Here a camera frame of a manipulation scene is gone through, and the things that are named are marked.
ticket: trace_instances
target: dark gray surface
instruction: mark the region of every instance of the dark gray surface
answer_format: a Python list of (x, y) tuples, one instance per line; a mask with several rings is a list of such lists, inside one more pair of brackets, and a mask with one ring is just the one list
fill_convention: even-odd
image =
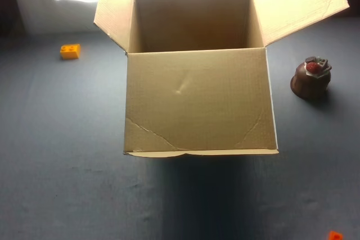
[[(127, 64), (106, 35), (0, 47), (0, 239), (360, 239), (359, 35), (328, 20), (269, 46), (274, 156), (123, 156)], [(308, 56), (333, 66), (315, 104), (289, 87)]]

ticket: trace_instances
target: orange lego brick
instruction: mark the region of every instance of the orange lego brick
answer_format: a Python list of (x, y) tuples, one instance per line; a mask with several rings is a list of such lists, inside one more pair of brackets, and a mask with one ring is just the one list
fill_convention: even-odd
[(328, 240), (343, 240), (343, 235), (337, 232), (330, 232)]
[(78, 59), (80, 57), (80, 52), (80, 44), (63, 45), (60, 49), (62, 59)]

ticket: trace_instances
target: chocolate cake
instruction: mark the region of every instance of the chocolate cake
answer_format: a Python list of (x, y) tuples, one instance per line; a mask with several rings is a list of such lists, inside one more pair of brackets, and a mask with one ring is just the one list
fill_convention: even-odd
[(331, 66), (327, 59), (309, 57), (296, 69), (291, 79), (291, 90), (300, 98), (315, 99), (322, 97), (330, 82)]

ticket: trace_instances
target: cardboard box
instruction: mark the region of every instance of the cardboard box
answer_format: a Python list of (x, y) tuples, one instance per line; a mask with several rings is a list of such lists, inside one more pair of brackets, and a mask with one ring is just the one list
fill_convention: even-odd
[(347, 7), (346, 0), (100, 0), (94, 23), (128, 56), (124, 152), (278, 153), (266, 46)]

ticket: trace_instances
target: small brown cake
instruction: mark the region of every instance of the small brown cake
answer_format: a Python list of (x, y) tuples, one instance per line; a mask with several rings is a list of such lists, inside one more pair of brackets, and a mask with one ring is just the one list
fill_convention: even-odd
[(327, 59), (309, 57), (296, 69), (291, 79), (291, 90), (300, 98), (314, 99), (322, 97), (330, 82), (331, 66)]

